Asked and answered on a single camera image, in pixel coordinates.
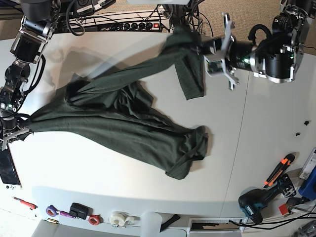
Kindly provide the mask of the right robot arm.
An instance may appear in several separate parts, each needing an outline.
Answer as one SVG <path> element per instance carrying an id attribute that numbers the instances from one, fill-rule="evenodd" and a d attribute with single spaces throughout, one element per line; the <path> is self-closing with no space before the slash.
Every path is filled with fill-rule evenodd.
<path id="1" fill-rule="evenodd" d="M 28 83 L 30 64 L 38 61 L 45 64 L 42 52 L 57 28 L 61 10 L 59 0 L 19 0 L 17 3 L 23 18 L 10 50 L 15 60 L 6 69 L 5 84 L 0 89 L 1 150 L 30 131 L 19 122 L 18 111 L 37 84 L 33 83 L 27 90 L 23 88 Z"/>

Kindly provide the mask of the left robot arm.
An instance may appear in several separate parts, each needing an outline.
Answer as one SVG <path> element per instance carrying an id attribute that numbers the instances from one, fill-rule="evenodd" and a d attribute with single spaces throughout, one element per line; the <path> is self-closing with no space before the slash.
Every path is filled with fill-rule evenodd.
<path id="1" fill-rule="evenodd" d="M 273 83 L 292 82 L 315 18 L 314 0 L 282 0 L 280 14 L 274 18 L 271 29 L 263 24 L 254 25 L 245 42 L 236 40 L 232 34 L 235 23 L 228 13 L 223 13 L 224 36 L 202 42 L 196 51 L 203 56 L 206 74 L 224 75 L 230 90 L 239 84 L 235 76 L 238 69 Z"/>

